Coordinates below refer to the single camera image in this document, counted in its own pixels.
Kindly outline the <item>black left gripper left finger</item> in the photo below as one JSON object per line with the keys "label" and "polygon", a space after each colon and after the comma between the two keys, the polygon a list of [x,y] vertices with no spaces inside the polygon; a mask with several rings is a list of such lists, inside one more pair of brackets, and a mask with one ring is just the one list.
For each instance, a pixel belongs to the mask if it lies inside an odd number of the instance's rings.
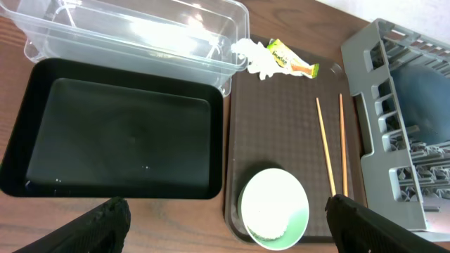
{"label": "black left gripper left finger", "polygon": [[121,253],[130,226],[127,201],[113,197],[15,253]]}

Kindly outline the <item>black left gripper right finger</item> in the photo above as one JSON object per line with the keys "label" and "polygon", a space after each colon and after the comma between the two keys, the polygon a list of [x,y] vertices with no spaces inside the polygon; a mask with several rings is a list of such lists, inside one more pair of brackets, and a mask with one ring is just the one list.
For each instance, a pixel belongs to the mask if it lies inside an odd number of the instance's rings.
{"label": "black left gripper right finger", "polygon": [[328,198],[325,211],[339,253],[449,253],[344,195]]}

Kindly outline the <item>wooden chopstick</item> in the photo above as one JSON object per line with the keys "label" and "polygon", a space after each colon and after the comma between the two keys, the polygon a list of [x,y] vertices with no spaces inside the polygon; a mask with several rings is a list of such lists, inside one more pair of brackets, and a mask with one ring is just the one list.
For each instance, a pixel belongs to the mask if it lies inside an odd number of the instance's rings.
{"label": "wooden chopstick", "polygon": [[347,150],[346,150],[346,138],[345,138],[345,115],[343,106],[342,94],[339,94],[339,106],[340,106],[340,141],[341,141],[341,158],[342,158],[342,190],[343,195],[348,197],[348,178],[347,178]]}
{"label": "wooden chopstick", "polygon": [[330,160],[330,153],[329,153],[329,149],[328,149],[328,140],[326,138],[326,130],[324,127],[323,115],[321,112],[321,105],[320,105],[320,101],[318,98],[316,98],[316,108],[317,108],[317,113],[318,113],[318,118],[319,118],[319,126],[320,126],[320,130],[321,130],[321,139],[322,139],[322,143],[323,143],[323,150],[324,150],[325,159],[326,159],[328,181],[330,184],[330,195],[334,196],[336,194],[336,188],[335,188],[335,182],[334,182],[334,176],[333,176],[333,168],[332,168],[332,164],[331,164],[331,160]]}

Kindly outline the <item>dark blue plate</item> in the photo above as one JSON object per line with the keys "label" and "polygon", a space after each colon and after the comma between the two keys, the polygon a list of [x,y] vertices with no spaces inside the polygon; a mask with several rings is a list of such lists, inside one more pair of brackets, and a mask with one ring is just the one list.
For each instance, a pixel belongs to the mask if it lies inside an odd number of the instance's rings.
{"label": "dark blue plate", "polygon": [[411,134],[428,145],[449,140],[449,79],[420,65],[409,65],[391,72],[402,117]]}

